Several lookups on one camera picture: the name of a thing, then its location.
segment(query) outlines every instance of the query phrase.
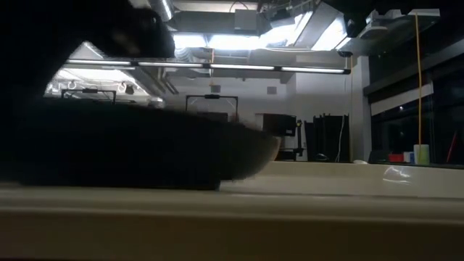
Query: cable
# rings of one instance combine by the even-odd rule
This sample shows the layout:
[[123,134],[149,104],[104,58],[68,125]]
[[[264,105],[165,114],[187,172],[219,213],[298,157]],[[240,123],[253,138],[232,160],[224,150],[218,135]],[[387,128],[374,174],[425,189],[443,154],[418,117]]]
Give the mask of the cable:
[[77,87],[77,84],[76,84],[75,81],[73,81],[73,80],[70,81],[69,83],[67,83],[67,88],[68,88],[69,90],[74,90],[76,87]]
[[336,155],[335,162],[340,162],[340,151],[341,151],[341,135],[343,133],[343,127],[345,126],[345,115],[342,115],[341,119],[341,129],[340,129],[340,137],[339,137],[339,153]]
[[120,83],[120,84],[117,86],[117,91],[119,91],[120,93],[125,92],[125,84],[124,84],[124,82]]
[[237,3],[243,4],[244,7],[246,8],[246,10],[249,10],[249,8],[247,7],[247,5],[244,4],[242,1],[235,1],[234,3],[232,3],[231,8],[229,8],[229,12],[232,11],[232,7],[233,7],[235,4],[237,4]]
[[419,154],[418,154],[418,164],[421,162],[421,146],[422,146],[422,68],[421,68],[421,41],[419,39],[419,17],[418,13],[415,13],[415,37],[416,37],[416,47],[418,51],[418,74],[419,74]]

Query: exposed ductwork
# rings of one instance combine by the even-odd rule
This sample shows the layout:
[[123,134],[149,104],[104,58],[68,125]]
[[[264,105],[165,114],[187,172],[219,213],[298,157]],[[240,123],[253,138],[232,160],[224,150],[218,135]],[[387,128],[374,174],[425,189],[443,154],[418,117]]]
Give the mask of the exposed ductwork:
[[150,81],[153,83],[148,85],[147,87],[150,88],[147,92],[150,93],[166,93],[168,90],[171,94],[179,94],[175,86],[169,81],[167,78],[167,73],[165,68],[162,67],[146,67],[146,68],[138,68],[138,74],[143,74],[145,77],[149,77]]
[[167,25],[182,33],[248,36],[260,36],[271,29],[269,21],[253,10],[237,10],[234,13],[179,12]]
[[174,16],[174,6],[171,0],[129,0],[134,7],[152,8],[163,20],[167,22]]
[[161,17],[163,22],[171,20],[174,16],[174,6],[171,0],[148,0],[150,6]]
[[[174,51],[175,60],[176,62],[185,62],[185,63],[203,63],[208,62],[207,59],[200,59],[195,57],[192,53],[190,48],[183,48],[183,49],[176,49]],[[209,74],[209,69],[191,69],[198,73]]]

